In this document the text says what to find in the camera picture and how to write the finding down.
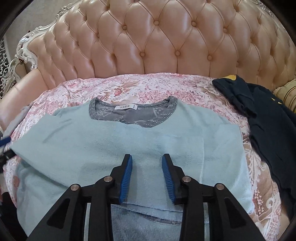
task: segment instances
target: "gray patterned lining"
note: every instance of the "gray patterned lining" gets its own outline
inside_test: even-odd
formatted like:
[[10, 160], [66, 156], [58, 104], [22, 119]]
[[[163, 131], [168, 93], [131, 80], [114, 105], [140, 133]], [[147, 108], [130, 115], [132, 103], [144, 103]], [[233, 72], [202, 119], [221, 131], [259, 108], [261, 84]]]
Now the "gray patterned lining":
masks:
[[89, 115], [94, 120], [119, 121], [125, 124], [137, 124], [142, 127], [154, 127], [164, 122], [174, 113], [177, 102], [177, 98], [170, 96], [154, 104], [137, 104], [137, 110], [115, 110], [116, 105], [94, 98], [89, 104]]

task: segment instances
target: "beige striped pillow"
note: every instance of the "beige striped pillow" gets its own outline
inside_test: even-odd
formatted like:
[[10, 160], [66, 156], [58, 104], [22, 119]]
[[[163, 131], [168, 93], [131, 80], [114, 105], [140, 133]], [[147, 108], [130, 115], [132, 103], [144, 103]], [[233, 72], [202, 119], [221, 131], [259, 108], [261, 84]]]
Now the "beige striped pillow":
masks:
[[290, 110], [296, 113], [296, 79], [288, 82], [283, 87], [275, 89], [274, 95], [280, 98]]

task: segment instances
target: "pink floral bedspread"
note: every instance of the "pink floral bedspread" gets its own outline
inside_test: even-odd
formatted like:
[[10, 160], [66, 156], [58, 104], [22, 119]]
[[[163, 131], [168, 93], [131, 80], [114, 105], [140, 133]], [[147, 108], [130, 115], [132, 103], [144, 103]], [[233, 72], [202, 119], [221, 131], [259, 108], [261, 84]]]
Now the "pink floral bedspread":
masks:
[[[108, 79], [70, 80], [53, 90], [45, 91], [34, 101], [23, 122], [13, 132], [12, 141], [22, 137], [45, 113], [52, 114], [59, 108], [80, 105], [94, 97], [113, 104], [148, 104], [161, 101], [169, 95], [188, 104], [209, 108], [240, 126], [255, 204], [255, 211], [250, 216], [266, 240], [276, 240], [281, 215], [278, 186], [271, 179], [267, 164], [261, 161], [251, 146], [247, 118], [240, 115], [214, 88], [211, 78], [159, 73], [121, 75]], [[15, 205], [17, 205], [16, 191], [19, 184], [15, 170], [19, 161], [20, 158], [16, 156], [4, 168], [7, 188]]]

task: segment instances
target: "metal screw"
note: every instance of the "metal screw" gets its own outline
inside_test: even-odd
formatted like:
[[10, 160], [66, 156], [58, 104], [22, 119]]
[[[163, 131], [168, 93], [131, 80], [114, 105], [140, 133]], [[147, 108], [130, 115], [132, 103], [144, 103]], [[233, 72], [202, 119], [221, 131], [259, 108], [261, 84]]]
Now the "metal screw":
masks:
[[77, 191], [79, 189], [79, 186], [77, 184], [74, 184], [71, 186], [72, 191]]
[[224, 185], [223, 184], [221, 184], [221, 183], [218, 183], [217, 185], [216, 185], [216, 188], [218, 189], [218, 190], [223, 190], [224, 189]]
[[191, 181], [191, 178], [188, 177], [188, 176], [184, 176], [184, 177], [182, 177], [182, 180], [183, 180], [184, 182], [188, 183], [188, 182]]
[[111, 176], [106, 176], [106, 177], [104, 177], [104, 181], [107, 182], [107, 183], [108, 183], [108, 182], [111, 182], [112, 179], [113, 179], [113, 178], [112, 178]]

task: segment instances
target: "tufted headboard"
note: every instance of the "tufted headboard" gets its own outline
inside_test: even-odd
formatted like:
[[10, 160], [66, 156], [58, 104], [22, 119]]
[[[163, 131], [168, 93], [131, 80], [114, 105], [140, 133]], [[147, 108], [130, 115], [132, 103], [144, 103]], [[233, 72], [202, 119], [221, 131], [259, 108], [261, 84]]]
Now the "tufted headboard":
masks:
[[271, 90], [294, 79], [289, 35], [251, 0], [83, 0], [29, 49], [51, 89], [75, 78], [238, 74]]

